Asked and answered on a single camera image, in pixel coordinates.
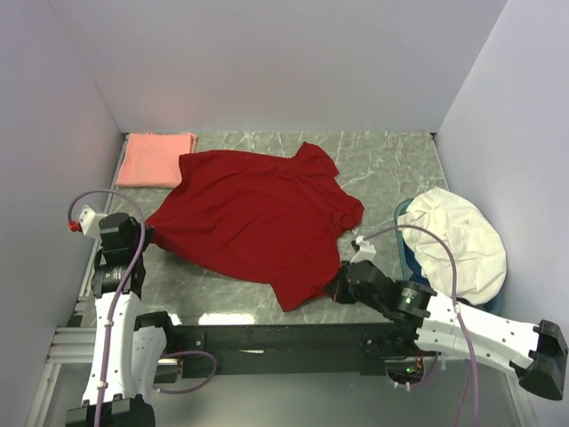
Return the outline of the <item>red t shirt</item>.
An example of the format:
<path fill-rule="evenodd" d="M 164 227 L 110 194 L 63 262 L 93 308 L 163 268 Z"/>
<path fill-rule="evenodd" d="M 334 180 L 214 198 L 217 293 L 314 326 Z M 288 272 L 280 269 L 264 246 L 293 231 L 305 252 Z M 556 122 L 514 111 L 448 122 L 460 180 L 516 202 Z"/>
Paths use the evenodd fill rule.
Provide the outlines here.
<path fill-rule="evenodd" d="M 338 240 L 363 204 L 320 147 L 293 157 L 211 150 L 179 160 L 181 182 L 151 214 L 160 248 L 224 276 L 268 284 L 284 311 L 321 297 L 341 266 Z"/>

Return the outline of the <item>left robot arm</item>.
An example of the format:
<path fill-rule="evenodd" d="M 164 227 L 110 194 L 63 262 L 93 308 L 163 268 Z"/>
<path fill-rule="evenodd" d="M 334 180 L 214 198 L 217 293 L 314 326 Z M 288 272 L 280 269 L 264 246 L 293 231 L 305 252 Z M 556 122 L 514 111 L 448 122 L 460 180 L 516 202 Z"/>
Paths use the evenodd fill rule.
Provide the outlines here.
<path fill-rule="evenodd" d="M 151 230 L 127 213 L 97 213 L 84 206 L 70 228 L 100 239 L 91 281 L 96 310 L 92 366 L 81 405 L 67 426 L 153 426 L 149 403 L 160 358 L 177 349 L 165 311 L 140 314 L 146 276 L 143 252 Z"/>

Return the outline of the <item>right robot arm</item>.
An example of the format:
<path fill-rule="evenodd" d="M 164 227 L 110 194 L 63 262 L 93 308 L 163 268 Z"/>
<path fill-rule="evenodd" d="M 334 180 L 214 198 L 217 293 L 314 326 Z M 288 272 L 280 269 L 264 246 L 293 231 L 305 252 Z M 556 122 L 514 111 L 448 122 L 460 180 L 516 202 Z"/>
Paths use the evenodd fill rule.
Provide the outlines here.
<path fill-rule="evenodd" d="M 526 391 L 560 401 L 568 345 L 560 326 L 514 321 L 465 305 L 422 284 L 393 280 L 369 261 L 345 262 L 325 292 L 338 303 L 362 303 L 392 321 L 394 351 L 446 353 L 515 376 Z"/>

